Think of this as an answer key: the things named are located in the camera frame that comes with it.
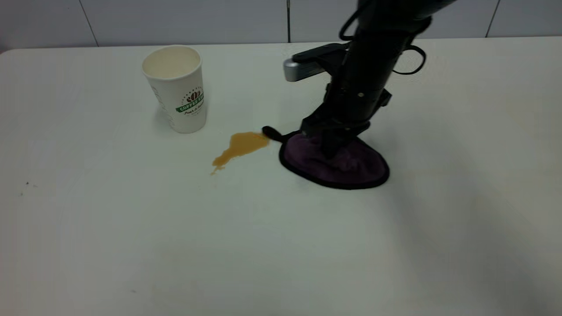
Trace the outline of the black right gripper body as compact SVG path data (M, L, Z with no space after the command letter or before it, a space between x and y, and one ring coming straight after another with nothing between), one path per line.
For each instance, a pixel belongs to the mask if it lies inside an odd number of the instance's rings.
M303 118L302 134L310 137L353 138L369 128L371 118L391 100L386 82L373 86L326 85L321 105Z

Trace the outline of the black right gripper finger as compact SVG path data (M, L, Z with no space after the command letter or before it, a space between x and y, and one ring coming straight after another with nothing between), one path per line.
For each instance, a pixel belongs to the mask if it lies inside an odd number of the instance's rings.
M356 137L357 134L353 131L337 131L337 154L344 151Z
M333 158L339 151L339 137L335 131L322 132L322 154L325 158Z

